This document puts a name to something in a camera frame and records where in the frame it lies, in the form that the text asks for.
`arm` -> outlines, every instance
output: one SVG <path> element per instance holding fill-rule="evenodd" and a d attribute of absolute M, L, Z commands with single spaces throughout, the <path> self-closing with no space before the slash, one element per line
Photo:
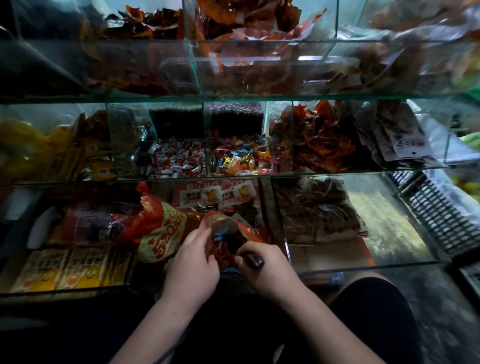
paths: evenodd
<path fill-rule="evenodd" d="M 205 256 L 210 234 L 210 229 L 200 225 L 187 236 L 169 267 L 162 297 L 110 364 L 154 364 L 178 343 L 193 316 L 213 294 L 220 278 L 214 256 Z"/>
<path fill-rule="evenodd" d="M 253 288 L 282 308 L 301 329 L 320 362 L 326 364 L 382 364 L 330 309 L 299 279 L 279 247 L 247 242 L 238 255 L 260 254 L 265 265 L 250 269 L 239 256 L 235 263 Z"/>

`hand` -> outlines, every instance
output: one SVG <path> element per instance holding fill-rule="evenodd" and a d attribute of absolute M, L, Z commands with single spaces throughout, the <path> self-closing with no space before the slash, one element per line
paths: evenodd
<path fill-rule="evenodd" d="M 205 224 L 185 238 L 168 268 L 162 293 L 167 301 L 182 314 L 192 317 L 215 291 L 220 270 L 213 255 L 205 255 L 205 245 L 212 230 Z"/>
<path fill-rule="evenodd" d="M 261 269 L 251 269 L 240 256 L 246 252 L 261 255 L 265 265 Z M 235 263 L 259 295 L 280 307 L 283 307 L 296 291 L 305 287 L 276 245 L 246 242 L 237 251 Z"/>

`forearm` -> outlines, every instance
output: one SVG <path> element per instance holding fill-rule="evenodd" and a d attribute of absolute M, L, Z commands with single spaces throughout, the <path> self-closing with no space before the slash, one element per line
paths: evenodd
<path fill-rule="evenodd" d="M 177 344 L 192 318 L 193 313 L 184 312 L 174 303 L 160 299 L 110 364 L 154 364 Z"/>
<path fill-rule="evenodd" d="M 292 317 L 314 353 L 326 364 L 384 364 L 307 287 L 280 306 Z"/>

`left hand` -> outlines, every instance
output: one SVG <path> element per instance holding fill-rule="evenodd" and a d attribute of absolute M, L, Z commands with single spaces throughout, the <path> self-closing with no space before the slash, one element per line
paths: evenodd
<path fill-rule="evenodd" d="M 205 255 L 211 234 L 204 223 L 188 234 L 168 268 L 163 286 L 161 300 L 192 317 L 213 294 L 220 279 L 215 257 Z"/>

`black shorts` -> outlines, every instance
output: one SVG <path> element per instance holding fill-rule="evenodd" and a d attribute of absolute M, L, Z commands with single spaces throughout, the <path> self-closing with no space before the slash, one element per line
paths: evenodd
<path fill-rule="evenodd" d="M 330 306 L 335 315 L 387 364 L 422 363 L 420 339 L 408 302 L 397 287 L 363 278 L 346 287 Z M 260 297 L 213 298 L 192 321 L 173 363 L 315 363 L 290 318 Z"/>

